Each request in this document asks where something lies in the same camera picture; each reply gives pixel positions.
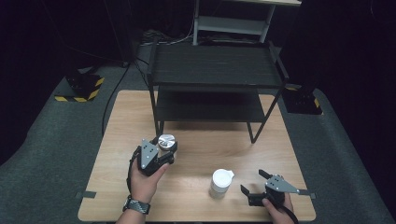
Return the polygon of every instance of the wristwatch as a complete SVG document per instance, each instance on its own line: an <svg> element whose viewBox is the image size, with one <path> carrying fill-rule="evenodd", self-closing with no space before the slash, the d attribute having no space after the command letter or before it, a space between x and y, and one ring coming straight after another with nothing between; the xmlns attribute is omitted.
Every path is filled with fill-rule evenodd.
<svg viewBox="0 0 396 224"><path fill-rule="evenodd" d="M125 205L122 208L122 212L126 209L133 209L137 212L148 215L149 214L149 203L141 203L137 200L134 200L131 195L128 195L125 201Z"/></svg>

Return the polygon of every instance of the black cable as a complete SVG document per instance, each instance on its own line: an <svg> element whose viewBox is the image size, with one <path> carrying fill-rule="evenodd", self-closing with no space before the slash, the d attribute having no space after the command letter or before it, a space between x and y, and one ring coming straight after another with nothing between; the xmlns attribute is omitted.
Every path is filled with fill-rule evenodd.
<svg viewBox="0 0 396 224"><path fill-rule="evenodd" d="M138 61L142 62L142 63L145 63L146 65L149 65L149 63L146 62L146 61L144 61L143 59L140 59L140 58L137 58L137 57L136 57L136 59L137 59Z"/></svg>
<svg viewBox="0 0 396 224"><path fill-rule="evenodd" d="M155 36L160 36L160 37L161 37L160 40L163 40L163 39L164 39L164 41L160 41L160 42L158 42L158 44L165 44L165 45L174 45L174 44L183 42L184 40L186 40L186 39L188 39L188 38L191 38L191 37L193 36L193 35L191 35L191 31L192 31L192 28L194 27L194 21L195 21L195 8L196 8L196 5L195 5L195 7L194 7L194 9L193 9L192 21L191 21L191 27L190 27L189 33L188 33L185 37L183 37L183 38L181 38L181 39L173 39L173 40L171 40L171 41L166 41L167 37L166 37L162 32L154 32L154 35L146 36L146 37L155 38ZM144 33L144 35L148 35L148 34L151 34L151 33L153 33L153 32L147 32L147 33ZM143 46L149 46L149 45L152 45L152 42L143 43L143 44L141 44L140 46L143 47Z"/></svg>
<svg viewBox="0 0 396 224"><path fill-rule="evenodd" d="M146 86L149 88L149 84L148 84L148 82L146 81L146 74L145 74L144 72L142 72L142 70L140 69L140 66L139 66L139 64L138 64L137 62L134 62L134 64L136 65L136 68L137 68L137 70L139 71L140 76L142 77L142 79L143 79L143 81L145 82Z"/></svg>
<svg viewBox="0 0 396 224"><path fill-rule="evenodd" d="M116 92L117 87L120 85L120 83L122 82L122 80L124 79L126 73L128 72L129 67L131 66L131 64L128 64L128 67L126 67L124 74L122 75L122 77L120 78L119 83L117 83L116 87L114 88L113 92L111 92L110 97L108 97L107 100L107 104L105 106L105 111L103 112L103 116L102 116L102 136L105 135L105 117L106 117L106 112L107 112L107 108L108 108L108 104L110 103L111 98L114 95L114 92Z"/></svg>

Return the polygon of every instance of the human hand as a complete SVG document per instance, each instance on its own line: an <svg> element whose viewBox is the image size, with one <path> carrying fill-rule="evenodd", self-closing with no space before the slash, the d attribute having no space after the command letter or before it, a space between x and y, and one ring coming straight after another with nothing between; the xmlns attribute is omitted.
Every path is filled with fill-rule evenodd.
<svg viewBox="0 0 396 224"><path fill-rule="evenodd" d="M264 204L265 208L268 210L268 213L271 215L274 224L294 224L291 217L289 217L285 211L282 209L276 209L268 199L263 199L262 204ZM291 203L289 193L285 193L285 202L283 205L293 212L293 204Z"/></svg>
<svg viewBox="0 0 396 224"><path fill-rule="evenodd" d="M131 196L133 199L141 203L150 203L155 191L157 183L169 167L169 163L164 164L153 175L143 175L138 167L137 160L132 164L131 173Z"/></svg>

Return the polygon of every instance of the yellow black tape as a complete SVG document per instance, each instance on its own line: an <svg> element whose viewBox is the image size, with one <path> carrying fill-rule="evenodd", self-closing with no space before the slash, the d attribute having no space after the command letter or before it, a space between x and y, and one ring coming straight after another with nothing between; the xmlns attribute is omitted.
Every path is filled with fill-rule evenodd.
<svg viewBox="0 0 396 224"><path fill-rule="evenodd" d="M92 101L99 93L99 89L102 86L102 83L104 80L105 80L105 78L102 77L96 81L94 90L91 92L91 94L87 98L80 97L80 96L55 95L55 100L60 101L60 102L78 102L78 103L85 103L85 102Z"/></svg>
<svg viewBox="0 0 396 224"><path fill-rule="evenodd" d="M287 87L286 89L288 89L289 91L297 91L297 89L295 89L295 88L293 88L293 87ZM317 98L317 97L315 97L314 104L315 104L315 106L316 106L317 108L320 107L320 104L319 104L319 101L318 101L318 98Z"/></svg>

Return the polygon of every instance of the white cup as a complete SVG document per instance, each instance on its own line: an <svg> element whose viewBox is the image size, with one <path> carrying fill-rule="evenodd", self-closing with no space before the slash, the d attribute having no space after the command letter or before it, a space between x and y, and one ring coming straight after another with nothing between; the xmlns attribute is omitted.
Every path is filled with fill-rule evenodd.
<svg viewBox="0 0 396 224"><path fill-rule="evenodd" d="M230 187L233 181L233 171L228 171L224 169L218 169L212 175L212 182L210 184L209 194L213 198L224 197L225 192L227 192L228 187Z"/></svg>

